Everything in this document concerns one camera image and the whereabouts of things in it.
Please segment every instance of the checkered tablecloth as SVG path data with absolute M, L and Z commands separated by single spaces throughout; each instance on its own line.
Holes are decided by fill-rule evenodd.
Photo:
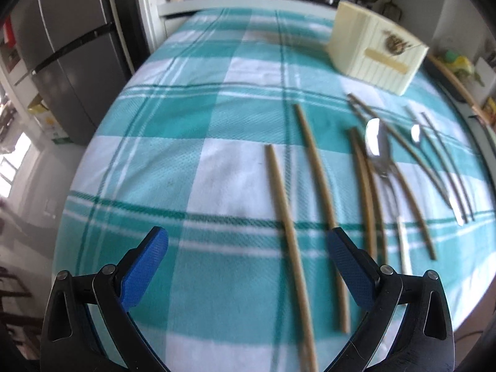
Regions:
M 458 227 L 425 173 L 392 141 L 439 256 L 436 262 L 428 257 L 397 189 L 414 273 L 432 268 L 441 275 L 454 327 L 496 273 L 493 193 L 463 120 L 422 71 L 401 97 L 339 75 L 323 50 L 332 26 L 274 10 L 197 13 L 132 77 L 84 155 L 65 205 L 54 273 L 96 272 L 117 263 L 152 226 L 164 227 L 169 251 L 131 315 L 174 372 L 300 370 L 302 330 L 265 144 L 276 146 L 291 201 L 321 370 L 347 340 L 339 331 L 326 225 L 295 103 L 316 137 L 339 224 L 361 247 L 360 192 L 347 133 L 361 124 L 346 94 L 362 98 L 403 133 L 411 126 L 405 105 L 428 113 L 463 174 L 476 221 Z M 386 222 L 390 264 L 400 270 L 389 212 Z M 93 315 L 117 359 L 98 312 Z M 354 328 L 360 318 L 352 305 Z

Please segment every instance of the metal screw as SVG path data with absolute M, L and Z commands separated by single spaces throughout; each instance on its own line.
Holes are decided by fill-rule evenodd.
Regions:
M 105 275 L 110 275 L 116 270 L 116 267 L 113 264 L 108 264 L 106 266 L 103 266 L 102 268 L 102 273 Z
M 429 270 L 427 272 L 427 276 L 431 279 L 431 280 L 437 280 L 439 278 L 439 274 L 436 273 L 434 270 Z
M 65 280 L 68 275 L 69 275 L 69 272 L 67 270 L 59 271 L 59 273 L 57 274 L 57 279 L 60 281 Z
M 380 272 L 385 275 L 391 275 L 392 273 L 394 273 L 394 269 L 391 266 L 384 264 L 380 267 Z

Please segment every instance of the blue gripper pad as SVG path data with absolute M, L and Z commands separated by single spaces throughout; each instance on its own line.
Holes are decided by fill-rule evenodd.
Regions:
M 158 227 L 155 229 L 155 235 L 122 278 L 120 301 L 126 312 L 143 298 L 153 275 L 167 253 L 169 247 L 167 231 Z
M 363 264 L 361 251 L 341 228 L 327 233 L 327 247 L 356 304 L 369 312 L 374 306 L 376 288 Z

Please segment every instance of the cream-colored box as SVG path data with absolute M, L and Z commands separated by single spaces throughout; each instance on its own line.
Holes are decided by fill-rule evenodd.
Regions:
M 403 95 L 428 47 L 389 19 L 341 1 L 326 50 L 339 72 Z

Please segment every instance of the window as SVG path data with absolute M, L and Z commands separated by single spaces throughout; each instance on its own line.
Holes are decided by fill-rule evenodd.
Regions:
M 31 140 L 22 133 L 17 140 L 14 151 L 10 154 L 0 155 L 0 196 L 8 197 L 11 193 L 16 173 L 30 146 Z

